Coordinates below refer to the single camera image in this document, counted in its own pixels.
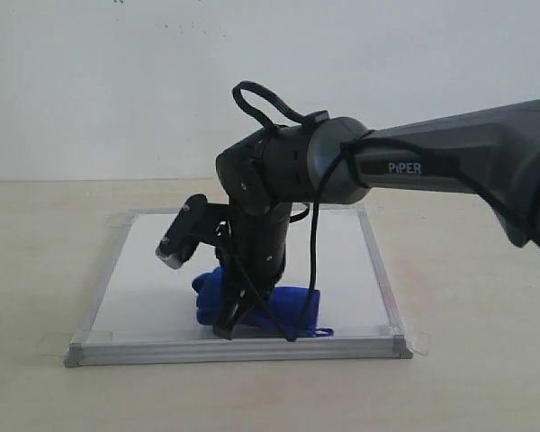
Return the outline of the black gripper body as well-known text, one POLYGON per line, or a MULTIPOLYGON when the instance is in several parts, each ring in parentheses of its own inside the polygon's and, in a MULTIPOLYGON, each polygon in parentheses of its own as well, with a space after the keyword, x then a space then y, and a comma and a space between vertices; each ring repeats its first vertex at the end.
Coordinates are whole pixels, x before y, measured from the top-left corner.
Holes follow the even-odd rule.
POLYGON ((238 204, 229 205, 231 249, 260 293, 271 292, 284 272, 290 215, 290 204, 277 204, 258 216, 248 214, 238 204))

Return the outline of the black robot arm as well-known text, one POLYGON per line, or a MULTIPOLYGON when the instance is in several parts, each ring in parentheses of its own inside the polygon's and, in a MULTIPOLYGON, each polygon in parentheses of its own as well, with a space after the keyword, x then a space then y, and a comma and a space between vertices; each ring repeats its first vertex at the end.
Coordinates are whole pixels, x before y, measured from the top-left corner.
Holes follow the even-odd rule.
POLYGON ((540 249, 540 99, 380 130, 325 112, 288 110, 285 126, 250 105, 244 111, 260 129, 215 161, 234 256, 217 326, 223 337, 280 280, 296 203, 352 204, 375 188, 475 194, 514 246, 540 249))

